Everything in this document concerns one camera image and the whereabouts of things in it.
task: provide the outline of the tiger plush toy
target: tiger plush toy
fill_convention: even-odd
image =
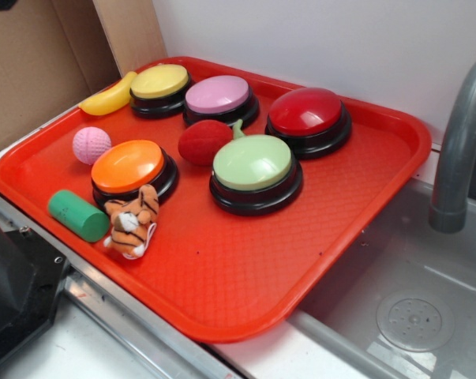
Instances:
[[[157,227],[159,197],[151,185],[139,189],[132,201],[109,200],[104,209],[110,217],[111,235],[104,245],[122,253],[127,259],[143,257]]]

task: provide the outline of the toy banana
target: toy banana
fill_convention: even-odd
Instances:
[[[78,107],[92,116],[115,112],[129,103],[130,84],[137,73],[129,71],[117,84],[83,100]]]

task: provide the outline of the sink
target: sink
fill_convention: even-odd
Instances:
[[[476,379],[476,201],[445,235],[431,193],[410,180],[298,309],[398,375]]]

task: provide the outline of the plastic tray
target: plastic tray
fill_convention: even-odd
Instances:
[[[149,66],[160,62],[184,65],[195,81],[245,78],[260,101],[247,134],[263,133],[272,102],[300,88],[195,58]],[[341,99],[353,118],[350,140],[329,156],[303,160],[299,198],[270,215],[234,216],[218,208],[208,188],[211,168],[178,154],[182,116],[146,120],[130,107],[103,117],[74,109],[52,122],[0,159],[0,193],[187,336],[243,340],[288,316],[430,152],[429,132],[416,118]],[[91,167],[72,152],[73,136],[85,126],[106,130],[113,144],[153,140],[177,162],[178,187],[161,206],[159,226],[139,260],[79,239],[47,211],[61,189],[94,204]]]

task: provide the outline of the green stem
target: green stem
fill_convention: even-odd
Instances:
[[[241,137],[246,137],[246,134],[244,134],[241,130],[242,126],[243,126],[243,120],[241,119],[237,120],[232,126],[232,137],[235,140]]]

